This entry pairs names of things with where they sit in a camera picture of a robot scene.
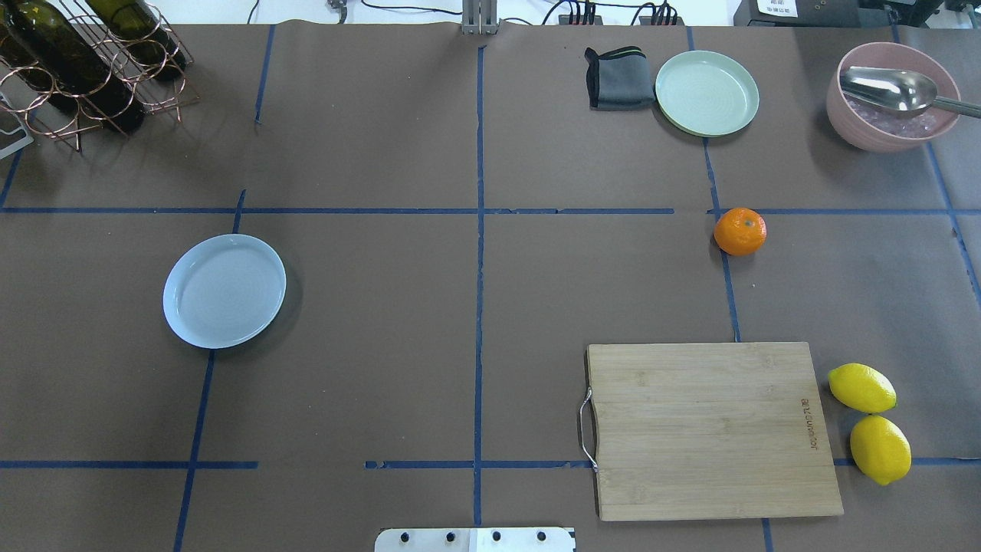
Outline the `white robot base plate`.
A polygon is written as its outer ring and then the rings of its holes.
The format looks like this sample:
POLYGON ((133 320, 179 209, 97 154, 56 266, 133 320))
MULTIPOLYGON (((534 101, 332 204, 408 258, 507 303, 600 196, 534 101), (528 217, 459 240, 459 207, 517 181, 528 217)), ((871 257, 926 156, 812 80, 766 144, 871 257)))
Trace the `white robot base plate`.
POLYGON ((375 551, 576 551, 575 531, 566 527, 389 528, 379 532, 375 551))

